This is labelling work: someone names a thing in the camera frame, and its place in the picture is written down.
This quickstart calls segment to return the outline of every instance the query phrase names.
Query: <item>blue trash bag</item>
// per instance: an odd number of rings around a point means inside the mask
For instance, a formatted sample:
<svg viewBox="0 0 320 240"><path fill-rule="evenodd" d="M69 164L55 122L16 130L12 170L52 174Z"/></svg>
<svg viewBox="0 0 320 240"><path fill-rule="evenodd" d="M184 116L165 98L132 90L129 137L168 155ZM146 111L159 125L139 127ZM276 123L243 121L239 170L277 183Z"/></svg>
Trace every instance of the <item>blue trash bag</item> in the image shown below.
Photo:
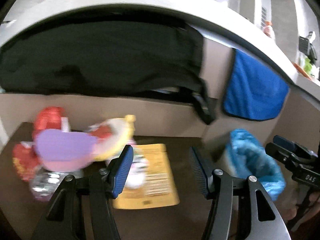
<svg viewBox="0 0 320 240"><path fill-rule="evenodd" d="M285 188L280 167L252 134L244 129L233 130L226 150L236 177L254 175L273 201L278 198Z"/></svg>

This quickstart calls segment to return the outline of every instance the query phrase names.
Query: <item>brown tabletop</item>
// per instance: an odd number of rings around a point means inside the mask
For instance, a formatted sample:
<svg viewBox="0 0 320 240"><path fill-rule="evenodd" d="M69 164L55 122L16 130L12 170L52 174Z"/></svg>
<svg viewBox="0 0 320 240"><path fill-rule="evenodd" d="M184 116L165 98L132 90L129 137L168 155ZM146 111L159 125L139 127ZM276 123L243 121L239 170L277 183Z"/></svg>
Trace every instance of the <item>brown tabletop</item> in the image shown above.
<svg viewBox="0 0 320 240"><path fill-rule="evenodd" d="M30 239L47 203L34 199L28 184L17 175L12 164L12 149L20 141L31 141L32 124L22 123L0 155L0 208L22 240ZM143 210L115 210L114 217L122 240L201 239L211 202L199 193L188 162L190 146L199 146L200 138L136 136L138 144L166 145L180 204ZM84 169L89 175L103 167L93 163ZM88 199L84 198L87 239L91 240Z"/></svg>

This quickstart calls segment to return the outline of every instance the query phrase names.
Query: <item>silver bolt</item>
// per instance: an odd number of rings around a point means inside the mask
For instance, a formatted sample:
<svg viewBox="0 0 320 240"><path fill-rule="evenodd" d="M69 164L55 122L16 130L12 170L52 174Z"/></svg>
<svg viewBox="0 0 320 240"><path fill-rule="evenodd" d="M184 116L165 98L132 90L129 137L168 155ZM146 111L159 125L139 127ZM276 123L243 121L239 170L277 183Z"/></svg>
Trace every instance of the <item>silver bolt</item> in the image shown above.
<svg viewBox="0 0 320 240"><path fill-rule="evenodd" d="M249 176L249 180L252 182L256 182L257 178L255 176Z"/></svg>
<svg viewBox="0 0 320 240"><path fill-rule="evenodd" d="M102 169L99 170L99 173L100 173L101 175L106 175L106 174L108 173L108 171L107 171L106 168L102 168Z"/></svg>
<svg viewBox="0 0 320 240"><path fill-rule="evenodd" d="M214 174L216 174L216 175L222 175L222 174L223 174L223 170L216 169L216 170L214 170Z"/></svg>
<svg viewBox="0 0 320 240"><path fill-rule="evenodd" d="M73 179L73 175L67 175L64 179L65 181L71 181Z"/></svg>

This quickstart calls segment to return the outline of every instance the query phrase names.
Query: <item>red snack bag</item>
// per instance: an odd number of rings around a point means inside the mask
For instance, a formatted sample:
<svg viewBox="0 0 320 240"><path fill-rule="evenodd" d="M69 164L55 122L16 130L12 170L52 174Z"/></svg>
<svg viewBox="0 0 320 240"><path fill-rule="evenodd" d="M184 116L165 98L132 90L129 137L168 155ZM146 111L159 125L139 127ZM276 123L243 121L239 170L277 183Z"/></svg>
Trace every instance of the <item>red snack bag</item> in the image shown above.
<svg viewBox="0 0 320 240"><path fill-rule="evenodd" d="M40 165L39 157L36 155L30 142L16 144L12 151L13 166L24 181L33 179Z"/></svg>
<svg viewBox="0 0 320 240"><path fill-rule="evenodd" d="M106 139L112 135L112 130L109 125L101 125L96 130L91 131L90 134L99 139Z"/></svg>
<svg viewBox="0 0 320 240"><path fill-rule="evenodd" d="M61 118L64 109L62 107L49 106L44 108L36 117L33 124L34 131L32 138L35 140L36 135L45 129L61 129Z"/></svg>

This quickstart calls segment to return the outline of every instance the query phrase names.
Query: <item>plastic bottle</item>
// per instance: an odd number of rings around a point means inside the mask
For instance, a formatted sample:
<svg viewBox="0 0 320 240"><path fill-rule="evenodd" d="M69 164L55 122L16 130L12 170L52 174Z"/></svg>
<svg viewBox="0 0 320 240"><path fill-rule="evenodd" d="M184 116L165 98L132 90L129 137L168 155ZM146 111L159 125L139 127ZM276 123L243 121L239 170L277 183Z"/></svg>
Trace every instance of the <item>plastic bottle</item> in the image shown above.
<svg viewBox="0 0 320 240"><path fill-rule="evenodd" d="M276 36L275 32L273 31L271 22L266 21L266 26L263 27L262 31L265 35L267 35L269 38L273 39L274 42L276 42Z"/></svg>

